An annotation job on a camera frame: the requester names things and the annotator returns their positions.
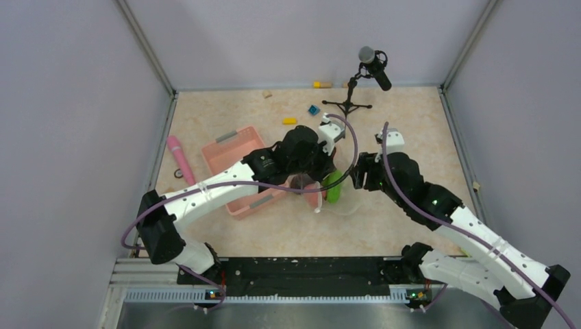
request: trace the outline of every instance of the green object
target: green object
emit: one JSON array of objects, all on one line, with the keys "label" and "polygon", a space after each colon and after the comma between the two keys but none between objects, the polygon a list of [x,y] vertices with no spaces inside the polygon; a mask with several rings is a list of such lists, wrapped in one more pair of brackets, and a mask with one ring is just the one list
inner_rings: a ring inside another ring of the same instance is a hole
[{"label": "green object", "polygon": [[[323,181],[323,186],[331,185],[332,183],[339,180],[341,176],[343,176],[343,173],[341,173],[339,170],[335,170],[334,172],[329,174],[327,178],[325,178],[325,180]],[[327,190],[327,202],[329,202],[330,204],[334,204],[339,200],[339,197],[341,196],[341,184],[329,188]]]}]

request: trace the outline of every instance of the microphone stand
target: microphone stand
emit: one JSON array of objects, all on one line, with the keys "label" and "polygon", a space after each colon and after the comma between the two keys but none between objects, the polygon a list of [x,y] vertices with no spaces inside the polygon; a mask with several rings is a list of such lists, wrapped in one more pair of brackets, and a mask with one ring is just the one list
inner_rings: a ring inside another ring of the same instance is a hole
[{"label": "microphone stand", "polygon": [[336,101],[323,101],[323,104],[334,104],[337,105],[337,107],[339,109],[341,109],[341,112],[343,112],[343,114],[345,115],[345,118],[347,118],[347,115],[349,113],[352,113],[353,111],[357,110],[358,108],[372,108],[372,105],[361,105],[361,104],[353,104],[351,102],[351,96],[353,95],[353,89],[355,89],[355,87],[357,86],[357,80],[360,79],[361,77],[365,77],[368,78],[366,75],[362,75],[361,72],[357,72],[357,74],[355,74],[353,77],[351,77],[351,79],[349,79],[349,82],[347,83],[347,99],[343,102],[343,103],[338,103]]}]

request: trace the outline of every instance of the wooden tabletop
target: wooden tabletop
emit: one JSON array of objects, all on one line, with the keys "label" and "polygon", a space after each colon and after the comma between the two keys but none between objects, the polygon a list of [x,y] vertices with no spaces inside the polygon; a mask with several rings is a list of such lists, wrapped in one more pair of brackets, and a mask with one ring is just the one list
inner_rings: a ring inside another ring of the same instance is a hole
[{"label": "wooden tabletop", "polygon": [[[267,145],[282,140],[291,125],[282,125],[285,117],[295,117],[298,124],[316,128],[322,112],[341,112],[321,100],[343,101],[347,89],[284,89],[182,92],[179,94],[170,134],[182,142],[198,182],[209,178],[210,171],[201,148],[216,137],[253,125]],[[460,161],[442,104],[435,87],[402,87],[384,92],[379,88],[357,88],[354,103],[373,104],[350,114],[359,152],[377,152],[373,137],[385,121],[404,136],[404,151],[420,166],[424,179],[443,185],[473,209]],[[312,116],[309,107],[320,107]],[[352,160],[353,142],[338,142],[335,164],[345,170]],[[156,185],[160,194],[187,187],[173,173],[177,164],[166,148]],[[242,220],[228,215],[220,207],[192,224],[187,234],[208,242],[219,256],[396,256],[402,247],[416,241],[427,243],[447,254],[460,250],[447,239],[411,221],[381,192],[353,190],[344,186],[342,197],[327,210],[315,214],[304,197],[287,193],[285,197]]]}]

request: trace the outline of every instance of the pink plastic bin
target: pink plastic bin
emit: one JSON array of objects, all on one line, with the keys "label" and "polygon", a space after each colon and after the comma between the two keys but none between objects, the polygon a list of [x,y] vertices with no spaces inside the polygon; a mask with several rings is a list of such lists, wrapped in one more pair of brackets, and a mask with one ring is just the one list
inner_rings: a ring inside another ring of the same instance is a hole
[{"label": "pink plastic bin", "polygon": [[[224,134],[210,144],[202,147],[201,154],[212,175],[216,175],[255,149],[265,147],[255,127],[248,126]],[[272,188],[261,193],[243,197],[226,204],[228,213],[236,219],[242,219],[272,204],[285,195],[284,191]]]}]

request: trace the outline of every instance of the pink baseball bat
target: pink baseball bat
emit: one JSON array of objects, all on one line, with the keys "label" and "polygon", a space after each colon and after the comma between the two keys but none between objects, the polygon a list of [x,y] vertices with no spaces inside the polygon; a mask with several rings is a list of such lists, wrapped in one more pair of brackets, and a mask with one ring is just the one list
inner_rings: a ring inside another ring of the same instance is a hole
[{"label": "pink baseball bat", "polygon": [[196,178],[194,177],[194,173],[192,172],[192,169],[188,164],[188,160],[186,159],[186,156],[184,155],[184,150],[182,149],[182,144],[177,139],[177,137],[171,135],[167,138],[167,148],[173,154],[173,157],[177,162],[177,165],[180,167],[182,175],[184,176],[184,179],[186,180],[188,185],[196,184]]}]

